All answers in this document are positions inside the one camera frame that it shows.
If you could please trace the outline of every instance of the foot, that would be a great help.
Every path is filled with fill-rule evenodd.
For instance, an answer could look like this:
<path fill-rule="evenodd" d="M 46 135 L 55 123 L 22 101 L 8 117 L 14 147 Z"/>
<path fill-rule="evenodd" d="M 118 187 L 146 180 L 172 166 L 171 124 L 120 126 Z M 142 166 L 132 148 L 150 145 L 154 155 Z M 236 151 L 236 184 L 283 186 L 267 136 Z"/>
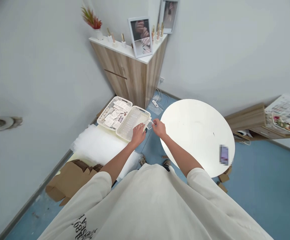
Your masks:
<path fill-rule="evenodd" d="M 165 162 L 163 163 L 163 167 L 169 172 L 169 166 L 171 165 L 171 160 L 167 159 L 165 160 Z"/>
<path fill-rule="evenodd" d="M 144 154 L 142 154 L 142 157 L 141 157 L 141 159 L 139 160 L 139 164 L 140 164 L 141 166 L 143 166 L 145 163 L 147 163 L 147 162 L 146 162 L 146 158 L 145 158 Z"/>

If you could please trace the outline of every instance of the white t-shirt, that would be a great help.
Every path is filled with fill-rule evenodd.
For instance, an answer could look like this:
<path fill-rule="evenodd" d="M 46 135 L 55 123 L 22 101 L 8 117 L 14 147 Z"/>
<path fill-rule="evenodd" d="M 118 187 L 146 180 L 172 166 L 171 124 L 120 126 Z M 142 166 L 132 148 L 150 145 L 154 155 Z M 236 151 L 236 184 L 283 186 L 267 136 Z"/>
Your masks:
<path fill-rule="evenodd" d="M 41 239 L 272 239 L 205 170 L 187 184 L 174 169 L 145 164 L 111 191 L 97 173 L 64 206 Z"/>

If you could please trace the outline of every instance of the wooden cabinet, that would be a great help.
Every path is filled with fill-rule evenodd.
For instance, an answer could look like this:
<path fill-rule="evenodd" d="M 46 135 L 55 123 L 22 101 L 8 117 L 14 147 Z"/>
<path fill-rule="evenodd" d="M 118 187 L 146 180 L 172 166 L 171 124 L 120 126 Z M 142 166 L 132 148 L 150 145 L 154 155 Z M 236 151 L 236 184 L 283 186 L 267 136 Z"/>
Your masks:
<path fill-rule="evenodd" d="M 107 39 L 89 40 L 116 95 L 146 109 L 158 84 L 167 34 L 162 43 L 153 44 L 153 55 L 138 59 L 130 46 L 123 48 L 120 42 L 114 48 Z"/>
<path fill-rule="evenodd" d="M 290 134 L 285 135 L 266 127 L 263 103 L 229 115 L 225 117 L 225 120 L 233 131 L 235 142 L 290 138 Z M 249 129 L 252 138 L 247 135 L 242 136 L 237 132 L 245 129 Z"/>

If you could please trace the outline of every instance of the smartphone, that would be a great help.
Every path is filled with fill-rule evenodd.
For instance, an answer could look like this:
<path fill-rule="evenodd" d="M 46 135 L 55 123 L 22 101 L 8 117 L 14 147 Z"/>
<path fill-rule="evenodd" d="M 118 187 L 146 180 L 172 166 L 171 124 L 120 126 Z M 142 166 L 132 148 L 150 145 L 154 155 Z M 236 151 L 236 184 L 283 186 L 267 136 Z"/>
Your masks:
<path fill-rule="evenodd" d="M 228 166 L 228 147 L 220 145 L 219 147 L 219 162 Z"/>

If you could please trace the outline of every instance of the photo of hands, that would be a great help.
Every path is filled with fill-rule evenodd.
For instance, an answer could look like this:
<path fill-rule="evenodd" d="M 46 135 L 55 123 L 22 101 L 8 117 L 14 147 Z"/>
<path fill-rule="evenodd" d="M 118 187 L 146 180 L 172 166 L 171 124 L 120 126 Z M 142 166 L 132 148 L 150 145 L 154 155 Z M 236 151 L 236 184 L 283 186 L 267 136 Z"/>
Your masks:
<path fill-rule="evenodd" d="M 130 19 L 131 33 L 133 35 L 133 46 L 136 58 L 152 54 L 151 32 L 149 19 Z"/>
<path fill-rule="evenodd" d="M 165 28 L 173 28 L 175 16 L 176 16 L 177 2 L 165 2 L 165 11 L 164 11 L 164 26 Z"/>
<path fill-rule="evenodd" d="M 161 0 L 159 22 L 164 24 L 164 33 L 171 34 L 176 20 L 178 0 Z"/>

